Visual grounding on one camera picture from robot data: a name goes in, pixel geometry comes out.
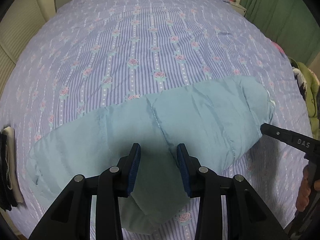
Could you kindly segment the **right hand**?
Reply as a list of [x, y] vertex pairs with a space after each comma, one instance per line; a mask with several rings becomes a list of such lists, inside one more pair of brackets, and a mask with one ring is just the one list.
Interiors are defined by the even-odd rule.
[[303, 170], [303, 179], [301, 181], [299, 192], [296, 200], [296, 209], [299, 212], [303, 212], [309, 204], [309, 196], [311, 194], [311, 187], [308, 182], [309, 178], [309, 166], [306, 165]]

